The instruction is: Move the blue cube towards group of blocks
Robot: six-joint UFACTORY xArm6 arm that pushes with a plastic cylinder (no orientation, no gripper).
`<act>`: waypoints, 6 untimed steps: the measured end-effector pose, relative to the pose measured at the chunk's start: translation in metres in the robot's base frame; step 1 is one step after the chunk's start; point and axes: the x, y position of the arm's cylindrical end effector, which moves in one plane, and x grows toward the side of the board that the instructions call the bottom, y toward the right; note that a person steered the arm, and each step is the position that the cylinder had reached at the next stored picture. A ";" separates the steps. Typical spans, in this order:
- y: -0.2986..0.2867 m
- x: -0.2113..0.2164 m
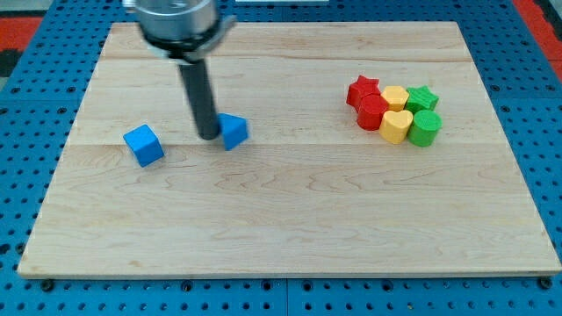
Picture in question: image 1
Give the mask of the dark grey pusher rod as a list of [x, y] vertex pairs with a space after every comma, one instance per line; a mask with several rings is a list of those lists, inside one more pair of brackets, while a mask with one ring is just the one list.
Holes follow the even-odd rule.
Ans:
[[181, 64], [178, 69], [199, 138], [216, 139], [220, 134], [220, 125], [205, 61]]

